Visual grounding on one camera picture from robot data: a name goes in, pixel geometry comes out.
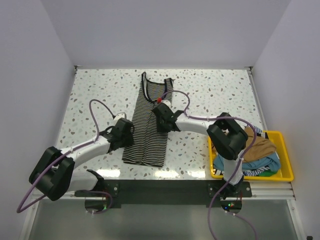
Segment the yellow plastic bin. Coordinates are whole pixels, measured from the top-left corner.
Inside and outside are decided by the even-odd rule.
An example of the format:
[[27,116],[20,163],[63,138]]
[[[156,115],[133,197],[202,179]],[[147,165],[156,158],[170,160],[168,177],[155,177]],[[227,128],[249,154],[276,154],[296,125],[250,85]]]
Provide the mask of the yellow plastic bin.
[[[267,130],[263,131],[265,136],[276,145],[276,153],[280,162],[280,168],[278,171],[271,176],[245,176],[245,181],[271,181],[271,182],[291,182],[294,180],[294,174],[292,171],[291,163],[287,153],[285,141],[283,135],[279,131]],[[222,179],[223,172],[217,170],[214,167],[214,160],[217,156],[216,152],[212,149],[213,143],[210,138],[208,138],[208,148],[209,148],[209,169],[210,175],[214,179]]]

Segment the green tank top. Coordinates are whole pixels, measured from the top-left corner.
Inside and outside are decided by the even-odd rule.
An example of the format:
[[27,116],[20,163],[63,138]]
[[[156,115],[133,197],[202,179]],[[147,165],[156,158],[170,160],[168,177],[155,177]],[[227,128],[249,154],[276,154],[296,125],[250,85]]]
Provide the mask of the green tank top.
[[266,170],[266,171],[261,172],[258,176],[259,177],[271,177],[271,176],[275,175],[276,173],[277,172]]

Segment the black white striped tank top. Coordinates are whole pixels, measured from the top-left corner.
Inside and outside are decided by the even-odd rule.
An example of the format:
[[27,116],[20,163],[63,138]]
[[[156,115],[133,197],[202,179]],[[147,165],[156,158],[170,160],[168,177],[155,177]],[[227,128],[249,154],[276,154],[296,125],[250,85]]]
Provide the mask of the black white striped tank top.
[[141,74],[140,89],[132,117],[134,126],[133,145],[126,147],[122,154],[125,164],[161,168],[164,166],[167,151],[168,134],[157,130],[157,119],[152,112],[158,98],[167,93],[165,100],[172,103],[173,80],[152,82],[147,73]]

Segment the navy white striped tank top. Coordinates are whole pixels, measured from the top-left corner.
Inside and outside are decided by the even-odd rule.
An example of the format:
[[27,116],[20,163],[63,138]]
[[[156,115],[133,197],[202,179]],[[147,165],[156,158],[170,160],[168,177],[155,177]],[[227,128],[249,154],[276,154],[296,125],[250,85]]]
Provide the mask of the navy white striped tank top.
[[248,135],[248,137],[254,137],[254,133],[256,133],[256,137],[261,137],[261,138],[264,138],[264,139],[269,139],[269,136],[268,136],[268,133],[267,132],[264,132],[262,131],[259,127],[256,127],[254,126],[253,129],[247,125],[245,128],[244,128],[246,134]]

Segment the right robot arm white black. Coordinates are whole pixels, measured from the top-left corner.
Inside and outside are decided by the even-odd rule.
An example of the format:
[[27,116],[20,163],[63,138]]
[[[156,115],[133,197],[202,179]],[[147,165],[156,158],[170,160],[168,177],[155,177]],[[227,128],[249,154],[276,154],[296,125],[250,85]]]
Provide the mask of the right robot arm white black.
[[242,163],[248,135],[236,119],[223,112],[213,118],[186,116],[184,111],[172,109],[161,102],[152,109],[157,131],[193,132],[208,136],[223,161],[223,192],[230,197],[240,190],[243,181]]

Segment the tan tank top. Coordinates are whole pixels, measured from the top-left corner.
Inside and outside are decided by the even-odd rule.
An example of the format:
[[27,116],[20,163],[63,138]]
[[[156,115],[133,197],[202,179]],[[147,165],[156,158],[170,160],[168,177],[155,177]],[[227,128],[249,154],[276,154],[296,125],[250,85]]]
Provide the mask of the tan tank top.
[[252,147],[245,153],[244,161],[249,163],[275,153],[276,145],[270,140],[256,137]]

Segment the blue tank top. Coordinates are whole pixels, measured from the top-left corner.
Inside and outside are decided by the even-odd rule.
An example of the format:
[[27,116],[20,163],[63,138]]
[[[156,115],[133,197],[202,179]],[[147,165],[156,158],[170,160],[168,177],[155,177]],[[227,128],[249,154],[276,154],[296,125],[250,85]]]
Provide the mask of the blue tank top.
[[[224,159],[219,154],[215,157],[213,166],[217,170],[224,171]],[[261,159],[242,163],[243,172],[261,168],[269,168],[272,172],[277,172],[281,168],[278,154],[275,152]]]

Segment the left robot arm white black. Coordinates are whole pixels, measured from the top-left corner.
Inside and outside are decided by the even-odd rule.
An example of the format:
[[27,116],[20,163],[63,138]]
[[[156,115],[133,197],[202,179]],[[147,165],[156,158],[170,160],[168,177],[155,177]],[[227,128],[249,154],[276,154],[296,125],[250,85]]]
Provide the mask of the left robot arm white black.
[[85,174],[75,174],[75,168],[95,157],[108,154],[134,143],[134,124],[119,118],[115,125],[107,127],[93,138],[73,147],[47,148],[29,176],[29,182],[52,201],[65,193],[86,190],[92,196],[99,196],[104,190],[102,179],[88,170]]

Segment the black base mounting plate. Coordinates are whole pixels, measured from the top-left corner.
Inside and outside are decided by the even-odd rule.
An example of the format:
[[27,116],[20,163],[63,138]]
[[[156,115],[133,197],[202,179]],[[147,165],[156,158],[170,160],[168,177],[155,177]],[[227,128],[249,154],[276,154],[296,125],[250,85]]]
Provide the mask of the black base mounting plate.
[[92,191],[77,190],[87,210],[123,205],[202,205],[209,207],[224,180],[104,180]]

